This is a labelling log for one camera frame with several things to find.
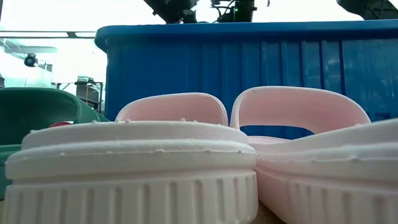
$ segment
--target slipper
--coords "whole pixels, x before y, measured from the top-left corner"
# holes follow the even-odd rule
[[[7,160],[5,221],[248,224],[255,151],[227,124],[217,98],[183,93],[132,102],[114,123],[30,133]]]
[[[76,96],[53,88],[3,88],[0,90],[0,200],[11,182],[4,176],[4,161],[21,147],[31,130],[59,121],[107,121]]]
[[[250,136],[259,199],[286,223],[397,223],[398,119],[371,123],[331,91],[262,86],[241,93],[232,128],[294,126],[295,140]]]

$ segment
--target machinery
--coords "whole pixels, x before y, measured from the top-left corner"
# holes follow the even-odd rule
[[[228,1],[228,6],[221,6],[221,1]],[[154,10],[154,15],[158,14],[168,24],[200,22],[196,20],[193,10],[197,0],[145,0],[145,2]],[[398,10],[388,0],[337,0],[337,3],[364,20],[398,19]],[[211,0],[211,6],[219,12],[215,22],[251,22],[253,11],[256,10],[254,0]],[[226,9],[225,13],[221,13],[222,8]]]

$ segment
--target security camera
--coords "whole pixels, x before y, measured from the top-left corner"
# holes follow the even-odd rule
[[[39,64],[39,61],[36,58],[36,54],[27,54],[24,63],[28,67],[36,67]]]

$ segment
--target table surface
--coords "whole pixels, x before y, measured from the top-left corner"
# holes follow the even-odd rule
[[[4,208],[4,202],[0,202],[0,224],[2,223],[2,211]],[[274,215],[265,205],[259,203],[259,213],[256,219],[251,224],[285,224],[276,215]]]

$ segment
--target blue plastic crate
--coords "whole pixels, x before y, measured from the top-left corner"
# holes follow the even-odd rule
[[[133,100],[190,91],[217,96],[230,112],[243,90],[262,85],[331,90],[357,101],[373,121],[397,116],[398,21],[109,26],[95,42],[108,54],[109,119]]]

